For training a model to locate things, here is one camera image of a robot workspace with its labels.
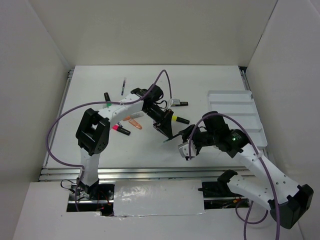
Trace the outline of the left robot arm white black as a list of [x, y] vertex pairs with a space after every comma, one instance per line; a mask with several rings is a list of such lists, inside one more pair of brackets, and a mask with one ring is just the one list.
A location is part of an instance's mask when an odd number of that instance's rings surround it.
[[173, 136], [173, 111], [162, 110], [156, 104], [162, 96], [163, 91], [157, 85], [152, 85], [148, 90], [135, 88], [120, 104], [112, 103], [100, 110], [89, 108], [84, 112], [75, 136], [80, 147], [80, 164], [84, 166], [77, 178], [77, 184], [86, 199], [92, 200], [99, 193], [100, 155], [109, 143], [110, 130], [118, 122], [142, 111], [153, 120], [153, 127], [158, 132], [167, 138]]

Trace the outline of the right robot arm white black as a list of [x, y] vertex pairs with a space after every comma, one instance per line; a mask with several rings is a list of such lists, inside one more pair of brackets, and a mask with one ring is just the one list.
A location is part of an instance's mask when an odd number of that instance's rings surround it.
[[291, 229], [310, 208], [314, 190], [308, 184], [299, 184], [289, 178], [258, 150], [242, 126], [229, 128], [227, 115], [208, 112], [198, 124], [192, 124], [179, 132], [182, 144], [178, 149], [186, 160], [199, 155], [204, 147], [215, 147], [237, 160], [261, 184], [248, 181], [234, 170], [227, 170], [218, 178], [218, 190], [223, 196], [232, 193], [242, 195], [264, 207], [283, 228]]

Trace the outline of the blue purple pen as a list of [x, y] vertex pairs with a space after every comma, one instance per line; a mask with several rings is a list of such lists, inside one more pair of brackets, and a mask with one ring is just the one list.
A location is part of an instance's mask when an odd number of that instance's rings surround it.
[[123, 78], [123, 82], [122, 82], [122, 87], [121, 87], [121, 96], [124, 95], [125, 87], [126, 87], [126, 82], [127, 82], [127, 78], [124, 77], [124, 78]]

